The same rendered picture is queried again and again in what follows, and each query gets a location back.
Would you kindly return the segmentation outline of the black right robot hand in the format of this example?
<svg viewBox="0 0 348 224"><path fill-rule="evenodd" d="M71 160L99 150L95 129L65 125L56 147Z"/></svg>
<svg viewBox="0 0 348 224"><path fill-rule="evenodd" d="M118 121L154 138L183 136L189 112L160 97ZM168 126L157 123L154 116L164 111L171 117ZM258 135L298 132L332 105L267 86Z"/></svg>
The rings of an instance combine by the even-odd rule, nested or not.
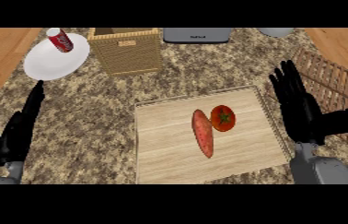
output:
<svg viewBox="0 0 348 224"><path fill-rule="evenodd" d="M281 68L275 68L270 82L281 103L288 136L295 142L322 146L328 136L348 133L348 109L322 112L314 96L306 91L291 60L281 63Z"/></svg>

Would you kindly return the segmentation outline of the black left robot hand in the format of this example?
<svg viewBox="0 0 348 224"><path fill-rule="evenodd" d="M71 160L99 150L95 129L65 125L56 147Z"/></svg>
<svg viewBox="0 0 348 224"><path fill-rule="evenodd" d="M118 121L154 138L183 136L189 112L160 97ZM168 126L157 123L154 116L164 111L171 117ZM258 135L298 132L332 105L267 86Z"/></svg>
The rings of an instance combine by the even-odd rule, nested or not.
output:
<svg viewBox="0 0 348 224"><path fill-rule="evenodd" d="M0 135L0 166L5 166L8 162L25 161L27 159L43 100L45 83L40 80L28 94L24 109L11 116Z"/></svg>

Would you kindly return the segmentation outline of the wooden tiered shelf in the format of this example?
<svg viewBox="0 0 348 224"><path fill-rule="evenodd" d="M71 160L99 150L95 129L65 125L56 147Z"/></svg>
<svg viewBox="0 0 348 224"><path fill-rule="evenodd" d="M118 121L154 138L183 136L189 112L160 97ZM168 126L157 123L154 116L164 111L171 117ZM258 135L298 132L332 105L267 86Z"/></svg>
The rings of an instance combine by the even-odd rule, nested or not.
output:
<svg viewBox="0 0 348 224"><path fill-rule="evenodd" d="M348 109L348 68L301 47L292 56L304 87L323 112Z"/></svg>

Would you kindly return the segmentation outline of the pale wooden tray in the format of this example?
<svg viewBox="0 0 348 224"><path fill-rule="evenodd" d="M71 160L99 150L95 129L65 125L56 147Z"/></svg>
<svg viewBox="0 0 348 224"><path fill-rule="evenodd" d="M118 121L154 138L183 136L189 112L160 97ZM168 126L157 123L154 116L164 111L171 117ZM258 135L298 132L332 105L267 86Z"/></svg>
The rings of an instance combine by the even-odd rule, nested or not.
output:
<svg viewBox="0 0 348 224"><path fill-rule="evenodd" d="M291 159L255 86L139 102L135 124L140 184L204 183Z"/></svg>

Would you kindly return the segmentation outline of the orange sweet potato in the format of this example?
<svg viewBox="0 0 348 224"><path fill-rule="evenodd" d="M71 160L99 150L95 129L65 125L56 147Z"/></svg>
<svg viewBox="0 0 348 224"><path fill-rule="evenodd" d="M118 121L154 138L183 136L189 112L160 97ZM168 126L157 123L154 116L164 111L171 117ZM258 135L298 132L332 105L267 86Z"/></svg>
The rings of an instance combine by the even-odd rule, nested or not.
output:
<svg viewBox="0 0 348 224"><path fill-rule="evenodd" d="M214 155L213 125L202 110L195 110L192 117L192 129L199 143L201 151L207 158Z"/></svg>

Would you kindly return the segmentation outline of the red tomato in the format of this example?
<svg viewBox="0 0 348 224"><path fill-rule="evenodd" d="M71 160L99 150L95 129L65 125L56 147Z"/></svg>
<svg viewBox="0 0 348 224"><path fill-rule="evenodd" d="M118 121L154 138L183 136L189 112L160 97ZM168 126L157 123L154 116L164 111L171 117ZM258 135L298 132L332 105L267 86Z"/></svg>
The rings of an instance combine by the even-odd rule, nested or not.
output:
<svg viewBox="0 0 348 224"><path fill-rule="evenodd" d="M235 127L235 112L226 105L219 105L211 111L211 124L220 132Z"/></svg>

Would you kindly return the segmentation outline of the white plate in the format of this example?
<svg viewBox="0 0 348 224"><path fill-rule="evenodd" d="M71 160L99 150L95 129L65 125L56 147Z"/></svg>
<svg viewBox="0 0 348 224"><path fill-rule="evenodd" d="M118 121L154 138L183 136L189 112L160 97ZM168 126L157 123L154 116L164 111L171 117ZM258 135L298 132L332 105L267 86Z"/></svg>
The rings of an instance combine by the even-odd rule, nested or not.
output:
<svg viewBox="0 0 348 224"><path fill-rule="evenodd" d="M74 73L84 64L90 54L87 39L76 33L70 33L68 37L74 43L70 53L62 53L49 39L45 39L28 52L24 69L33 79L59 79Z"/></svg>

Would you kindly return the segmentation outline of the pale grey round object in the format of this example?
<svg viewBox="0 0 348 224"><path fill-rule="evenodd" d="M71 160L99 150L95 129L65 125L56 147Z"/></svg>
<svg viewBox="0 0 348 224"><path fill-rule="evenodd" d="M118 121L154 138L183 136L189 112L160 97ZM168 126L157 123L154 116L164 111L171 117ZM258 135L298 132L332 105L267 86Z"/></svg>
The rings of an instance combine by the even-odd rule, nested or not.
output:
<svg viewBox="0 0 348 224"><path fill-rule="evenodd" d="M294 28L258 28L258 31L270 37L282 38L294 31Z"/></svg>

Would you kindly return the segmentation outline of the red can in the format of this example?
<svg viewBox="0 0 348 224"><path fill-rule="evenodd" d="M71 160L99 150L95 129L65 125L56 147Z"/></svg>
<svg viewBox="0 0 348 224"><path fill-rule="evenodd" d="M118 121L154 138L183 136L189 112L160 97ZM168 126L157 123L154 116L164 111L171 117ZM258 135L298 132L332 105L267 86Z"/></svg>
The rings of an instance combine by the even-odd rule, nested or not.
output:
<svg viewBox="0 0 348 224"><path fill-rule="evenodd" d="M71 42L65 31L61 28L50 28L46 35L59 51L62 53L70 53L74 49L74 43Z"/></svg>

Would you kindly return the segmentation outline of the grey flat appliance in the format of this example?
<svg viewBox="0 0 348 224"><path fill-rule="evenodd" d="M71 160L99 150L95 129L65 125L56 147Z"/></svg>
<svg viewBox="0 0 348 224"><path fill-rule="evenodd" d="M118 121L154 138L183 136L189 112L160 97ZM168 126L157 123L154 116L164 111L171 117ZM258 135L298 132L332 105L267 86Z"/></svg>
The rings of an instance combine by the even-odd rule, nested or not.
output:
<svg viewBox="0 0 348 224"><path fill-rule="evenodd" d="M168 43L226 43L230 28L164 28L164 41Z"/></svg>

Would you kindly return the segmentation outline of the wicker basket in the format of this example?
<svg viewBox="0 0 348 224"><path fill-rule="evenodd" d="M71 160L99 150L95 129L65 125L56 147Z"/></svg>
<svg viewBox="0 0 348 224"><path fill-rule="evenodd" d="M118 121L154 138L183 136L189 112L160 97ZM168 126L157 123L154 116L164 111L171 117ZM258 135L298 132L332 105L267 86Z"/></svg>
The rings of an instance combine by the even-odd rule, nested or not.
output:
<svg viewBox="0 0 348 224"><path fill-rule="evenodd" d="M163 69L158 28L90 28L87 41L111 76Z"/></svg>

